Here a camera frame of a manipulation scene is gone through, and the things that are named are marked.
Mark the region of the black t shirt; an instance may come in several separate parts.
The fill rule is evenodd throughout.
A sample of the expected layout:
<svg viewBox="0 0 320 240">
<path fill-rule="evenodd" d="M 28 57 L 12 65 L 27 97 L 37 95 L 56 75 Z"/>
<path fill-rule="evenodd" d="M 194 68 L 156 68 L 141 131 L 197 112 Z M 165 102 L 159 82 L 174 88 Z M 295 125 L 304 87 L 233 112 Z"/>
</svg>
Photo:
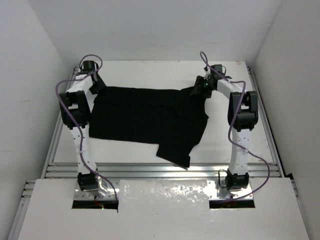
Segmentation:
<svg viewBox="0 0 320 240">
<path fill-rule="evenodd" d="M 192 87 L 146 89 L 107 86 L 94 99 L 89 136 L 156 144 L 156 156 L 189 168 L 192 149 L 208 122 L 205 98 Z"/>
</svg>

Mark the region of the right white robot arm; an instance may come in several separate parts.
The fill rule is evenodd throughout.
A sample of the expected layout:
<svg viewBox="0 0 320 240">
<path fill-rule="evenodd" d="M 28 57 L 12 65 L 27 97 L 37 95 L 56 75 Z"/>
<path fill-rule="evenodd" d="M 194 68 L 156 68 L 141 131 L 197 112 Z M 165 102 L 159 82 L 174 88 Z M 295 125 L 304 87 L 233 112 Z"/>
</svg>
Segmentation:
<svg viewBox="0 0 320 240">
<path fill-rule="evenodd" d="M 205 76 L 196 78 L 191 95 L 208 99 L 213 91 L 217 91 L 228 99 L 228 140 L 232 149 L 223 188 L 239 191 L 249 184 L 249 143 L 252 130 L 259 120 L 258 94 L 248 91 L 245 81 L 233 81 L 226 76 L 223 68 L 221 64 L 206 66 Z"/>
</svg>

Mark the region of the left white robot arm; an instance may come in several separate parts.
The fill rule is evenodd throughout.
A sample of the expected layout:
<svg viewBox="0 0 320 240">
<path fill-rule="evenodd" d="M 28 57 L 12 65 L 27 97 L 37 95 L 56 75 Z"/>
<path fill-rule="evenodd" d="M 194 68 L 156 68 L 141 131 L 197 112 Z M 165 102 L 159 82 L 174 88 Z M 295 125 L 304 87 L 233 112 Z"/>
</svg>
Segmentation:
<svg viewBox="0 0 320 240">
<path fill-rule="evenodd" d="M 94 193 L 102 190 L 96 163 L 89 154 L 89 128 L 92 108 L 87 97 L 95 96 L 105 85 L 98 72 L 101 64 L 93 60 L 81 60 L 79 70 L 65 92 L 55 88 L 60 105 L 62 122 L 69 129 L 77 154 L 77 184 L 81 191 Z"/>
</svg>

